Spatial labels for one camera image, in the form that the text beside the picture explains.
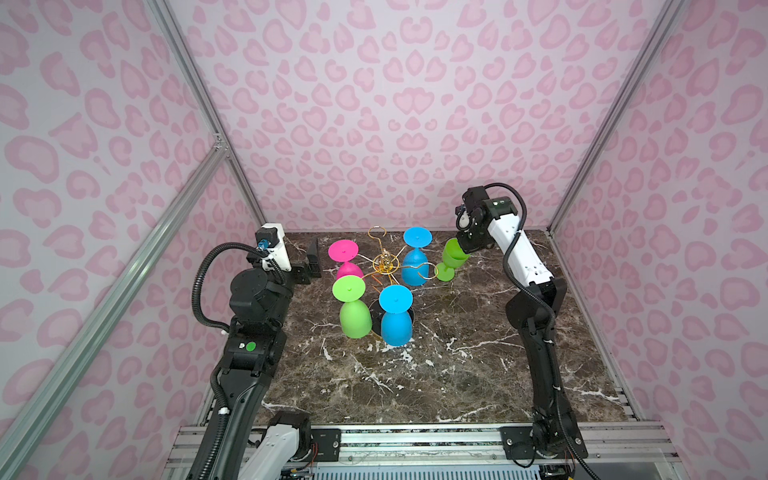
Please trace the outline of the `blue wine glass front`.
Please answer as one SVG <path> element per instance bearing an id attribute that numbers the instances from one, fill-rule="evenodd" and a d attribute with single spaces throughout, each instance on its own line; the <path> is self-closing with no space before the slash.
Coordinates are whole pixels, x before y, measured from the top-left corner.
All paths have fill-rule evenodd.
<path id="1" fill-rule="evenodd" d="M 413 304 L 411 291 L 402 285 L 386 287 L 379 296 L 383 310 L 381 337 L 390 346 L 406 345 L 412 337 L 412 318 L 409 313 Z"/>

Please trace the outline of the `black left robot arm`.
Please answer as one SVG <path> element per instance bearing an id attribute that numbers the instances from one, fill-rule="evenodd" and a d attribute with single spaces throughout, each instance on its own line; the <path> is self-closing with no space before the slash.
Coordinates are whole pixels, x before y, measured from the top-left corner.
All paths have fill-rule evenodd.
<path id="1" fill-rule="evenodd" d="M 256 413 L 275 377 L 287 341 L 283 325 L 295 287 L 322 276 L 316 240 L 308 246 L 306 262 L 290 263 L 286 268 L 268 257 L 270 251 L 262 235 L 257 240 L 255 247 L 239 242 L 214 247 L 202 260 L 193 282 L 191 308 L 195 319 L 224 331 L 227 340 L 210 374 L 214 413 L 187 474 L 189 479 L 238 476 Z M 230 283 L 233 317 L 225 324 L 206 317 L 201 294 L 209 268 L 228 250 L 245 251 L 251 267 Z"/>

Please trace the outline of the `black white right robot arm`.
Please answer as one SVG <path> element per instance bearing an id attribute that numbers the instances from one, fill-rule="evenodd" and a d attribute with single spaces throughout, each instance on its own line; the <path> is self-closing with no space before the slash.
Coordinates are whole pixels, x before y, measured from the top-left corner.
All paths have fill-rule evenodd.
<path id="1" fill-rule="evenodd" d="M 556 317 L 567 286 L 548 270 L 527 238 L 527 216 L 527 205 L 515 188 L 501 182 L 471 187 L 456 208 L 457 241 L 465 254 L 497 246 L 504 274 L 518 289 L 505 314 L 521 338 L 532 381 L 530 445 L 541 456 L 567 452 L 582 462 L 587 452 L 556 352 Z"/>

